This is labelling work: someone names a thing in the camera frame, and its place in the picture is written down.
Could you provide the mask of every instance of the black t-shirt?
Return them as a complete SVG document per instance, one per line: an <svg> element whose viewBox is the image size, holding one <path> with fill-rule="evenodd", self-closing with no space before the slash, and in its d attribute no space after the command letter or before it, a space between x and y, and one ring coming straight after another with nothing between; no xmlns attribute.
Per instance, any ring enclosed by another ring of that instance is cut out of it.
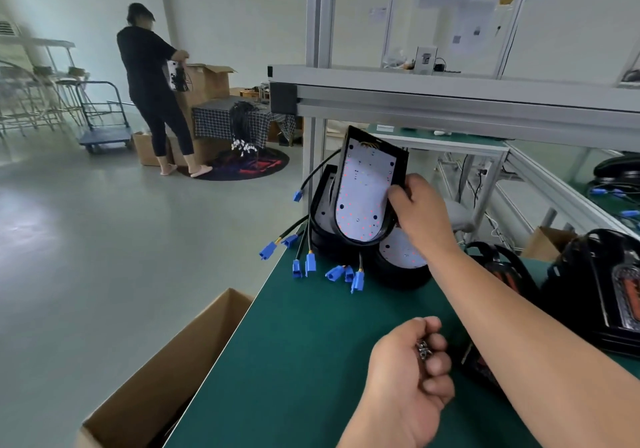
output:
<svg viewBox="0 0 640 448"><path fill-rule="evenodd" d="M134 102L155 101L171 94L163 67L175 53L173 47L155 32L137 26L124 27L117 41Z"/></svg>

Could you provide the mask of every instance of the checkered tablecloth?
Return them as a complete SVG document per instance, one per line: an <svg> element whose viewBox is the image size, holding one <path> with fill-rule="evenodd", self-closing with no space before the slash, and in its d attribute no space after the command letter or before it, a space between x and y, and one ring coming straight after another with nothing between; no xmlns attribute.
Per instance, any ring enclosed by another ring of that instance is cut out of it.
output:
<svg viewBox="0 0 640 448"><path fill-rule="evenodd" d="M240 96L212 99L202 105L194 106L192 112L196 138L213 137L231 140L229 110L238 101L248 101L259 107L258 110L248 113L253 145L260 148L266 145L269 124L272 121L278 122L280 130L287 140L291 139L296 129L296 117L294 115L277 115L269 110L268 105L260 105L254 103L252 99Z"/></svg>

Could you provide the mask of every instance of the round rug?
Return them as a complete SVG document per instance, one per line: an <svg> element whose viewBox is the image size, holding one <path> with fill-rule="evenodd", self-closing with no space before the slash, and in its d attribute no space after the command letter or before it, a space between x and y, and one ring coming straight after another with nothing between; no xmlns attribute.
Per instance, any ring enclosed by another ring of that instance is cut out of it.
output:
<svg viewBox="0 0 640 448"><path fill-rule="evenodd" d="M289 163L289 156L276 149L260 149L257 156L244 154L240 156L239 151L228 150L221 152L215 160L207 163L213 170L208 174L196 177L206 181L244 181L248 179L258 179L270 176L284 169ZM188 176L187 167L178 167L178 172Z"/></svg>

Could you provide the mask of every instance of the glossy epoxy floor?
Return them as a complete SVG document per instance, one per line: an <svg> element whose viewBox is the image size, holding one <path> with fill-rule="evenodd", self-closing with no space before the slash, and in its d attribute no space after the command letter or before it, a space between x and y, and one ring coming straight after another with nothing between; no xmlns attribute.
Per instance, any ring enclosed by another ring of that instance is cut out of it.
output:
<svg viewBox="0 0 640 448"><path fill-rule="evenodd" d="M160 177L68 133L0 140L0 447L72 446L82 420L301 214L301 149L243 182Z"/></svg>

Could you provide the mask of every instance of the black leggings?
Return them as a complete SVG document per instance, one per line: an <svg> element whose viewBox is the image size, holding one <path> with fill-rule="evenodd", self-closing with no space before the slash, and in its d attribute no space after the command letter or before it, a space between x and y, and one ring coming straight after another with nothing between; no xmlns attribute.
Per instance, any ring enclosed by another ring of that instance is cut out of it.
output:
<svg viewBox="0 0 640 448"><path fill-rule="evenodd" d="M165 99L147 103L145 101L134 101L140 115L144 118L151 130L151 144L154 147L156 157L166 156L166 131L164 124L175 133L180 145L182 155L193 154L193 142L191 133L184 119L182 110L173 95Z"/></svg>

